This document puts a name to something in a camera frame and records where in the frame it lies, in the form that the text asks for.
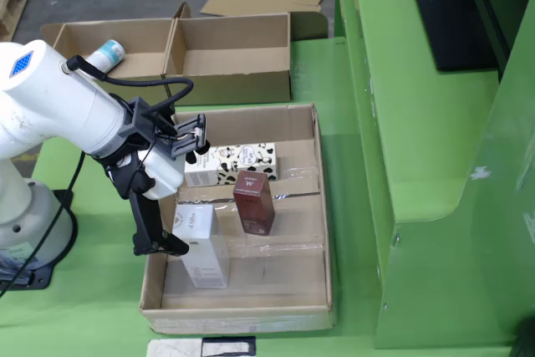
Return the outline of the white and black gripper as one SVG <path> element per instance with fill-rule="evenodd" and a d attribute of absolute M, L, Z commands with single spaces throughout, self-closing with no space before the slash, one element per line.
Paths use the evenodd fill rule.
<path fill-rule="evenodd" d="M 186 153 L 186 162 L 195 165 L 210 150 L 210 142 Z M 146 150 L 119 150 L 107 156 L 95 152 L 94 159 L 104 167 L 122 199 L 128 199 L 135 219 L 132 237 L 136 256 L 164 253 L 186 255 L 190 248 L 163 227 L 159 200 L 175 194 L 184 181 L 183 156 L 170 159 L 157 147 Z"/>

